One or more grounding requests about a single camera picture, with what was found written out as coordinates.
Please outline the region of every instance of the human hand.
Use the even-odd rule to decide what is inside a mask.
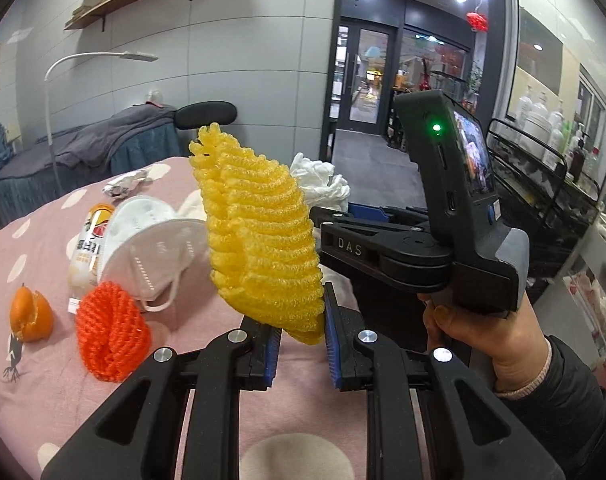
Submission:
[[[507,318],[481,316],[464,308],[434,305],[428,294],[419,294],[425,303],[423,323],[428,349],[445,345],[443,334],[461,341],[492,358],[497,392],[513,392],[530,384],[548,359],[548,343],[527,294],[521,307]]]

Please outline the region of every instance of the gray blanket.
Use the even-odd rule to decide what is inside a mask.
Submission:
[[[132,106],[107,120],[57,132],[53,136],[56,163],[71,170],[96,168],[107,174],[110,158],[123,142],[138,133],[173,122],[175,111],[170,106]],[[51,165],[47,138],[39,139],[0,171],[0,179],[30,176]]]

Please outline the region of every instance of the device screen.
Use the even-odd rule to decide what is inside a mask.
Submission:
[[[468,190],[472,198],[494,190],[490,156],[483,142],[483,133],[477,123],[454,111],[459,137],[465,152]]]

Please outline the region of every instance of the white face mask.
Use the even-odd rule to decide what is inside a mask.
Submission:
[[[119,205],[103,240],[99,282],[117,283],[148,312],[170,306],[181,273],[196,258],[208,258],[205,222],[179,217],[169,204],[150,196],[136,196]],[[171,286],[168,300],[149,305],[167,286]]]

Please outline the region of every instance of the peeled orange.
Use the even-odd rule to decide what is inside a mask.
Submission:
[[[54,314],[48,300],[38,290],[19,288],[10,308],[10,327],[16,339],[24,343],[48,338],[54,328]]]

